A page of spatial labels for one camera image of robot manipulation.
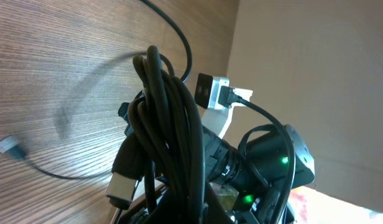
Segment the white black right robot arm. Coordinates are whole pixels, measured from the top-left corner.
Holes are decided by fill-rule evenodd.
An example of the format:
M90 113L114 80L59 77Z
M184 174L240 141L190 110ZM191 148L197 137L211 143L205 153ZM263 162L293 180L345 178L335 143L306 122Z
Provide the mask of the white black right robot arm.
M238 192L232 208L216 205L211 219L221 223L270 223L288 168L287 150L280 134L267 124L265 134L243 138L233 147L208 128L203 130L205 171L209 182Z

